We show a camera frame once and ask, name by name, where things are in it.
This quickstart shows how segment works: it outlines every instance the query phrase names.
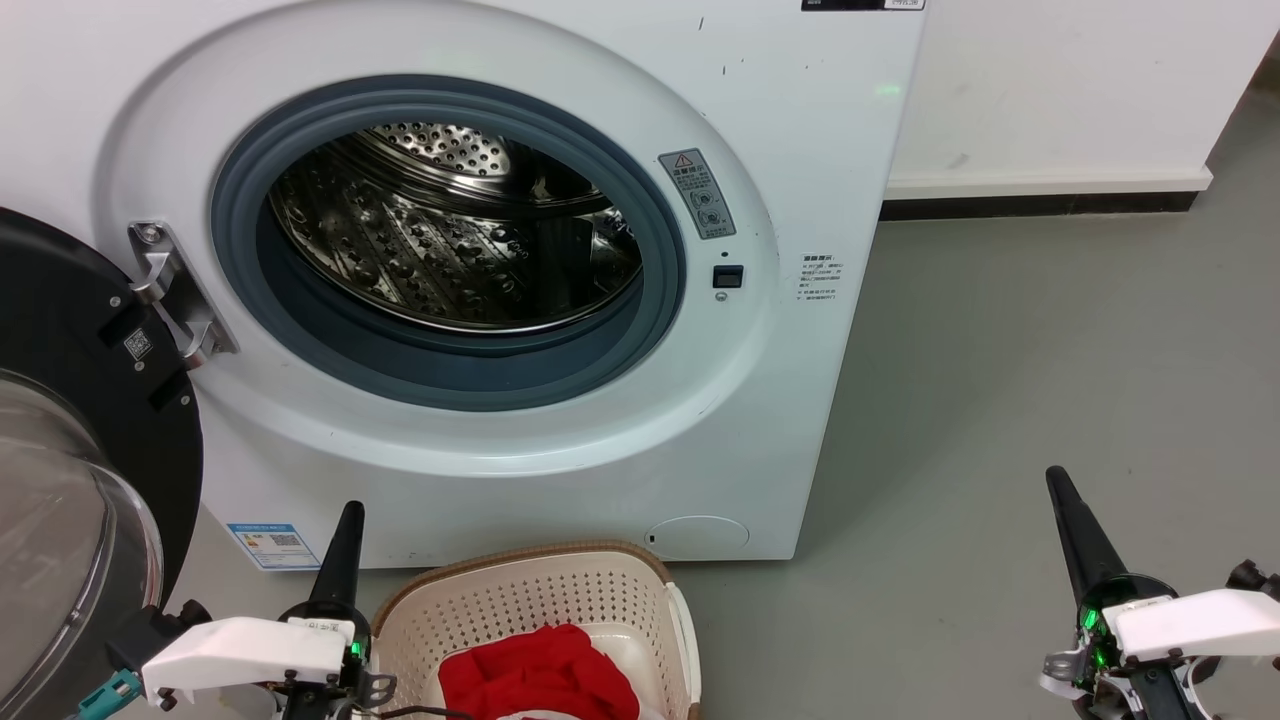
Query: white wall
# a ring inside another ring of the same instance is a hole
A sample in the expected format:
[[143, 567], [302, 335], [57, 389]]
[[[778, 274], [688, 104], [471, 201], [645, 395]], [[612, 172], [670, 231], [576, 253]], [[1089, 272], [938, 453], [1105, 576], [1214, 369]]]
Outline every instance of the white wall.
[[931, 0], [888, 197], [1203, 190], [1280, 0]]

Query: door hinge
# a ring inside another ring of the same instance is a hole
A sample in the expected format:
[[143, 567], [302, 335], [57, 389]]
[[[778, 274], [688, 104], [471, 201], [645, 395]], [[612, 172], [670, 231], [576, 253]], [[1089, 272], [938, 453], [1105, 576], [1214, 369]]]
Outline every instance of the door hinge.
[[133, 295], [143, 305], [161, 310], [188, 369], [204, 365], [219, 352], [239, 351], [227, 324], [187, 269], [168, 225], [129, 224], [129, 246], [147, 273], [142, 282], [131, 286]]

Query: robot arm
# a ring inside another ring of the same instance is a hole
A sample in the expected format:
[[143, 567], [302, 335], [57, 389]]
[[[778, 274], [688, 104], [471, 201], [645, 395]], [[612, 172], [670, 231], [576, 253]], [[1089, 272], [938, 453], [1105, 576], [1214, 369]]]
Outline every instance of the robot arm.
[[141, 610], [108, 643], [116, 674], [84, 698], [72, 717], [105, 720], [142, 696], [169, 711], [178, 697], [193, 702], [195, 691], [234, 685], [275, 693], [273, 717], [279, 720], [413, 712], [458, 717], [429, 707], [375, 711], [392, 700], [396, 678], [371, 670], [369, 621], [355, 607], [364, 525], [364, 506], [348, 502], [311, 596], [279, 620], [211, 620], [195, 601], [177, 618], [155, 607]]
[[1222, 657], [1280, 655], [1280, 575], [1245, 560], [1228, 589], [1179, 597], [1125, 569], [1065, 470], [1046, 478], [1078, 614], [1075, 648], [1044, 659], [1041, 685], [1082, 719], [1208, 720], [1196, 684]]

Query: cable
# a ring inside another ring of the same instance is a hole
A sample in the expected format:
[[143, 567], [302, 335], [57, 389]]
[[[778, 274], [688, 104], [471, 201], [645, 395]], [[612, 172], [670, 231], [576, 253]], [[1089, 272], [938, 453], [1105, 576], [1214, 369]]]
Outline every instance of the cable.
[[440, 717], [453, 717], [454, 720], [475, 720], [471, 715], [462, 712], [461, 710], [445, 710], [443, 707], [428, 707], [425, 705], [411, 705], [399, 710], [388, 710], [387, 712], [379, 712], [378, 716], [381, 717], [381, 720], [392, 720], [393, 717], [404, 717], [419, 712], [424, 715], [439, 715]]

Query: red towel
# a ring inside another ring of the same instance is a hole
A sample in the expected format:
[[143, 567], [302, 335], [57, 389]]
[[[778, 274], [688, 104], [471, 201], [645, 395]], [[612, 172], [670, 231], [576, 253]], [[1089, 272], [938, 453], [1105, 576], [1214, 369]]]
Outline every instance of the red towel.
[[449, 710], [497, 720], [553, 710], [580, 720], [636, 720], [631, 683], [576, 625], [550, 625], [445, 659], [440, 687]]

